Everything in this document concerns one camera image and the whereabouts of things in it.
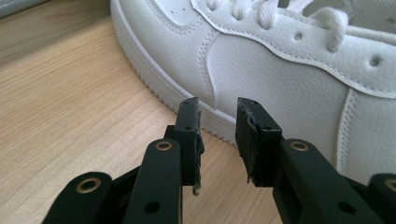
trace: metal rivet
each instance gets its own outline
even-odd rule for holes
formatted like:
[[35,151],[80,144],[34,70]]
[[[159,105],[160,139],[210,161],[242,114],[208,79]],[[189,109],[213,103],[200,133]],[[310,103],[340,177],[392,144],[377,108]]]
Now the metal rivet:
[[307,151],[309,149],[309,147],[302,142],[292,142],[290,143],[290,147],[298,151]]
[[78,193],[90,193],[99,188],[102,181],[97,177],[90,177],[81,182],[76,187]]
[[160,151],[166,151],[172,147],[172,143],[170,142],[159,142],[157,145],[155,145],[155,148],[157,148]]
[[385,180],[385,185],[396,192],[396,179],[386,179]]

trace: perforation hole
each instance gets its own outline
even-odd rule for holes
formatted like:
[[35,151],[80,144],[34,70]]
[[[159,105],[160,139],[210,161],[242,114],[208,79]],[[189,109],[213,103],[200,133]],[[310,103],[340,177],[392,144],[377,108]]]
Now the perforation hole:
[[209,10],[211,10],[211,11],[214,11],[214,10],[217,9],[216,6],[209,5],[209,3],[206,3],[206,5],[207,5],[207,7],[209,8]]
[[295,36],[294,36],[294,40],[296,40],[296,41],[298,41],[298,40],[301,40],[301,39],[303,39],[303,34],[302,33],[297,33]]
[[387,22],[394,24],[394,23],[396,23],[396,20],[392,17],[389,17],[389,18],[387,18]]
[[381,64],[381,58],[378,56],[374,56],[373,59],[370,61],[370,66],[378,67]]

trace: stitching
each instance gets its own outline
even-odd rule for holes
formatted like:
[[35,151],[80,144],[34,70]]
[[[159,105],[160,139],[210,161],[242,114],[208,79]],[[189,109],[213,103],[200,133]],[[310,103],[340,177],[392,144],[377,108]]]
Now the stitching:
[[205,87],[206,87],[206,95],[209,99],[211,99],[212,94],[213,94],[213,86],[211,83],[211,80],[209,78],[209,72],[207,71],[207,66],[206,66],[206,60],[205,60],[205,56],[206,56],[206,52],[207,52],[207,47],[209,45],[209,43],[211,42],[211,40],[213,39],[213,37],[215,36],[215,33],[217,31],[215,30],[210,30],[210,33],[207,34],[204,42],[201,44],[200,50],[199,50],[199,58],[198,58],[198,64],[199,64],[199,70],[201,72],[202,77],[204,78],[204,83],[205,83]]
[[[352,83],[355,83],[355,84],[361,86],[362,88],[364,88],[364,89],[366,89],[366,90],[368,90],[368,91],[380,92],[380,93],[395,93],[395,92],[396,92],[396,91],[387,91],[387,90],[373,89],[373,88],[371,88],[371,87],[369,87],[369,86],[365,86],[363,83],[359,82],[358,80],[355,80],[355,79],[353,79],[353,78],[351,78],[351,77],[347,77],[347,76],[344,75],[341,71],[339,71],[337,68],[335,68],[335,67],[333,67],[333,66],[331,66],[331,65],[328,65],[328,64],[326,64],[326,63],[323,62],[323,61],[320,61],[320,60],[317,60],[317,59],[314,59],[314,58],[301,57],[301,56],[297,56],[297,55],[294,55],[294,54],[291,54],[291,53],[287,53],[286,51],[284,51],[284,50],[282,50],[282,49],[276,47],[276,45],[273,44],[272,42],[270,42],[270,41],[268,41],[268,40],[266,40],[266,39],[263,39],[262,37],[260,37],[260,36],[258,36],[258,35],[255,35],[255,34],[253,34],[253,33],[246,32],[246,31],[235,30],[235,29],[232,29],[232,28],[227,28],[227,27],[221,26],[221,25],[217,24],[217,23],[213,20],[212,17],[210,17],[208,14],[205,13],[205,10],[204,10],[203,8],[201,8],[200,4],[198,4],[197,6],[198,6],[198,8],[201,9],[200,11],[201,11],[203,14],[205,14],[206,17],[207,17],[211,22],[213,22],[214,24],[216,24],[219,28],[221,28],[221,29],[223,29],[223,30],[226,30],[226,31],[234,31],[234,32],[237,32],[237,33],[239,33],[239,34],[241,34],[241,35],[251,35],[251,36],[253,36],[253,37],[256,37],[256,38],[259,39],[260,41],[262,41],[262,42],[264,42],[264,43],[270,45],[273,49],[276,49],[277,51],[279,51],[279,52],[281,52],[281,53],[283,53],[283,54],[285,54],[285,55],[288,55],[288,56],[290,56],[291,58],[300,59],[300,60],[314,61],[314,62],[316,62],[316,63],[320,63],[320,64],[322,64],[323,66],[329,68],[330,70],[333,70],[335,73],[337,73],[339,76],[343,77],[343,78],[346,79],[347,81],[352,82]],[[286,17],[289,17],[289,18],[291,18],[291,19],[293,19],[293,20],[300,21],[300,22],[305,23],[305,24],[314,25],[313,23],[309,23],[309,22],[307,22],[307,21],[294,18],[294,17],[292,17],[292,16],[290,16],[290,15],[287,15],[287,14],[284,14],[284,13],[282,13],[282,12],[279,12],[278,14],[283,15],[283,16],[286,16]]]
[[339,133],[339,149],[338,149],[338,160],[337,169],[342,175],[347,173],[347,161],[349,159],[348,144],[350,140],[350,131],[352,126],[352,120],[354,117],[354,109],[356,103],[358,102],[359,95],[353,91],[349,90],[348,97],[346,98],[345,111],[342,116],[340,123],[340,133]]
[[[121,25],[121,27],[123,28],[122,31],[123,31],[125,34],[127,34],[127,35],[129,36],[128,42],[130,42],[130,43],[134,46],[134,48],[137,49],[137,51],[139,52],[139,54],[142,54],[142,52],[141,52],[141,50],[139,49],[139,47],[134,43],[134,41],[133,41],[131,35],[130,35],[129,32],[128,32],[127,27],[126,27],[125,24],[124,24],[124,22],[122,22],[121,14],[120,14],[119,12],[117,12],[117,18],[119,19],[120,25]],[[155,71],[156,76],[157,76],[159,79],[161,79],[161,80],[162,80],[168,87],[170,87],[176,94],[178,94],[178,95],[180,95],[181,97],[184,97],[184,98],[185,98],[185,96],[184,96],[183,94],[181,94],[181,92],[179,92],[176,88],[174,88],[168,81],[165,80],[165,78],[163,78],[163,76],[161,76],[161,75],[157,72],[157,70],[151,65],[151,63],[149,63],[149,62],[147,61],[147,59],[146,59],[145,57],[141,57],[141,58],[142,58],[142,59],[145,61],[145,63],[152,69],[152,71]]]
[[146,0],[148,7],[154,12],[154,15],[173,33],[177,35],[188,35],[198,29],[203,23],[204,20],[202,17],[199,17],[198,20],[186,27],[180,27],[175,25],[173,22],[169,21],[166,17],[163,16],[162,12],[153,5],[150,0]]

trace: sneaker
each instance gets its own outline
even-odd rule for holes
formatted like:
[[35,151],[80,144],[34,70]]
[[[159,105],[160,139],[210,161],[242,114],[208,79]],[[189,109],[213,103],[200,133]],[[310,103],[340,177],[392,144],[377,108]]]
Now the sneaker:
[[396,2],[112,0],[117,37],[171,109],[197,96],[234,143],[238,97],[366,184],[396,173]]

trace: wooden surface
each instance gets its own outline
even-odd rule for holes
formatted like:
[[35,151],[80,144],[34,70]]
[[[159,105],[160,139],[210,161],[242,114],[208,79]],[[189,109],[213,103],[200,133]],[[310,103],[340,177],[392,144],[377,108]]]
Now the wooden surface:
[[[108,1],[52,1],[0,20],[0,223],[41,222],[77,175],[135,168],[175,120],[126,60]],[[237,149],[203,137],[203,188],[183,188],[184,223],[280,223]]]

